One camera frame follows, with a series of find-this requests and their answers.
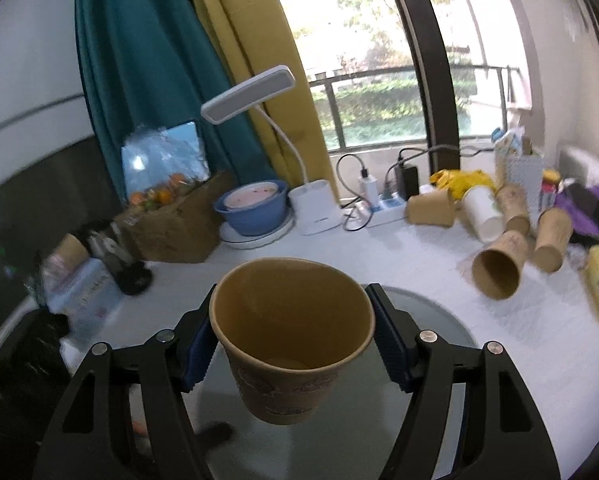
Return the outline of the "brown paper cup with print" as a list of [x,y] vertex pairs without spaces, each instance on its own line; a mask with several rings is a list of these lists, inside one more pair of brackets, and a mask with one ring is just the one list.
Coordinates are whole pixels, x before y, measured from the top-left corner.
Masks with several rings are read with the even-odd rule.
[[354,278],[298,258],[260,258],[228,272],[208,309],[248,410],[263,422],[304,422],[374,335]]

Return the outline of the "white mesh basket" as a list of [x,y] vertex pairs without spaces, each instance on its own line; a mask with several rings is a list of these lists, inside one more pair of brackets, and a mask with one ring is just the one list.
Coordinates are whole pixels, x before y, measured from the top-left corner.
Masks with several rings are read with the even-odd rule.
[[538,212],[543,173],[540,155],[505,155],[496,153],[496,182],[498,188],[506,184],[519,185],[526,194],[530,211]]

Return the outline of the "purple cloth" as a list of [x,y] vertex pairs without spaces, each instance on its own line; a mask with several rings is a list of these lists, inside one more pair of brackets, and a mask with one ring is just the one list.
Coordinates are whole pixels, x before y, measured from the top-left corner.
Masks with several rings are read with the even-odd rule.
[[599,185],[586,188],[571,183],[557,194],[555,206],[564,209],[572,220],[571,244],[587,248],[599,245]]

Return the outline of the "light blue carton box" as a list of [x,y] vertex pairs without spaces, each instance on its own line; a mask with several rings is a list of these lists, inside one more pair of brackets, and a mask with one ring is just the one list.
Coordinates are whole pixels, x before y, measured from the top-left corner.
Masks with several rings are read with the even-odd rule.
[[50,311],[68,317],[68,340],[78,349],[91,345],[123,298],[106,265],[94,258],[83,263],[61,287],[47,292]]

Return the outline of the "white paper cup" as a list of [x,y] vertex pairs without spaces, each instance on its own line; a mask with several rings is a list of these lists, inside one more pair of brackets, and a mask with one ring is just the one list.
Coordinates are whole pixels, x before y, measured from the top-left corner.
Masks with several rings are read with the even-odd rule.
[[493,190],[486,185],[469,188],[461,200],[462,208],[477,238],[491,243],[505,232],[505,218]]

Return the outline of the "white power strip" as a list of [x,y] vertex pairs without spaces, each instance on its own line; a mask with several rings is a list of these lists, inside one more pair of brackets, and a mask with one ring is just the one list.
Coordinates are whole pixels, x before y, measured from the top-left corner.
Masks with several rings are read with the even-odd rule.
[[389,200],[379,200],[379,207],[371,209],[366,203],[359,202],[354,206],[349,226],[354,229],[374,228],[403,220],[407,203],[395,194]]

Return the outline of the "white charger plug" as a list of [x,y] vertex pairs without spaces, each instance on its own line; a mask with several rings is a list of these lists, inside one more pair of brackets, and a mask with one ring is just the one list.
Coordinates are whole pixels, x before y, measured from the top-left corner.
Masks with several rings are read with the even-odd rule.
[[372,210],[377,210],[380,206],[380,195],[377,189],[377,179],[373,177],[367,168],[362,167],[358,179],[360,191],[365,202]]

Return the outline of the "brown paper cup rear right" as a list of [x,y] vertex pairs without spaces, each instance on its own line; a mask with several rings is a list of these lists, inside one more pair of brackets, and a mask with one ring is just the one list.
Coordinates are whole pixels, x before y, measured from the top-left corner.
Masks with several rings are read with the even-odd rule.
[[496,200],[505,220],[505,229],[527,235],[531,230],[531,220],[523,188],[517,184],[505,184],[497,191]]

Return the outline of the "brown paper cup upside down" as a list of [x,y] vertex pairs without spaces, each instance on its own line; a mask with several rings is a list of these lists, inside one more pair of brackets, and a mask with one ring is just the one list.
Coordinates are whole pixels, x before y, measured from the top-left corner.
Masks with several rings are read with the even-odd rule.
[[559,207],[545,210],[538,219],[534,264],[546,273],[560,270],[572,234],[572,219],[567,211]]

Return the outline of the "cardboard box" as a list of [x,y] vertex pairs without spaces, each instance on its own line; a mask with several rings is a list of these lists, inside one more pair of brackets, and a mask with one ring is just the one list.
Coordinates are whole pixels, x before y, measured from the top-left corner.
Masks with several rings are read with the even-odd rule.
[[168,263],[201,263],[219,245],[222,216],[214,203],[234,188],[234,177],[219,172],[188,194],[152,211],[129,207],[114,218],[133,256]]

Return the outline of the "teal curtain left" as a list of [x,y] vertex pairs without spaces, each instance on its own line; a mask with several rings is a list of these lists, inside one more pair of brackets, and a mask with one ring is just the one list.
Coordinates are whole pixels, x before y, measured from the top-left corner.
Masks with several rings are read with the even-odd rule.
[[212,171],[240,184],[276,177],[248,116],[219,126],[201,116],[232,82],[191,0],[75,0],[75,32],[91,125],[119,196],[122,147],[139,127],[195,122]]

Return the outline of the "blue bowl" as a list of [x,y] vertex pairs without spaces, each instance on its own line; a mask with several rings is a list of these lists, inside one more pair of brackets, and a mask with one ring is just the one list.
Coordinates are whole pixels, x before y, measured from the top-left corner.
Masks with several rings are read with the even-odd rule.
[[277,229],[288,215],[289,185],[282,180],[267,180],[279,185],[279,192],[263,203],[249,208],[230,210],[222,205],[222,200],[233,190],[226,192],[215,200],[214,211],[231,226],[234,231],[243,236],[264,235]]

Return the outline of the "black round lid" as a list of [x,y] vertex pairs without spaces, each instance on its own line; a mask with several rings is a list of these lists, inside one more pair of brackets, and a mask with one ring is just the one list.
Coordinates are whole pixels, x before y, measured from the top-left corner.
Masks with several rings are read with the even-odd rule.
[[121,270],[113,274],[118,288],[126,296],[143,294],[153,282],[153,273],[143,261],[124,264]]

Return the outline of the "black power adapter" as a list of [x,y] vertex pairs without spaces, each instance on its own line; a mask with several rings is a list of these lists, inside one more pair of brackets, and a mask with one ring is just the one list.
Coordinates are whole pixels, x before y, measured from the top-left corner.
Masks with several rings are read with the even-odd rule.
[[406,202],[411,196],[420,194],[419,170],[416,166],[399,162],[395,168],[398,195]]

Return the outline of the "black window frame post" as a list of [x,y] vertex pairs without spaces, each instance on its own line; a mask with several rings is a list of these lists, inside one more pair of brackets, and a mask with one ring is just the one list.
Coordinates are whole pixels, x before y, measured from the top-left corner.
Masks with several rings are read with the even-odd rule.
[[417,74],[429,148],[429,171],[458,169],[459,125],[455,90],[441,29],[431,0],[395,0]]

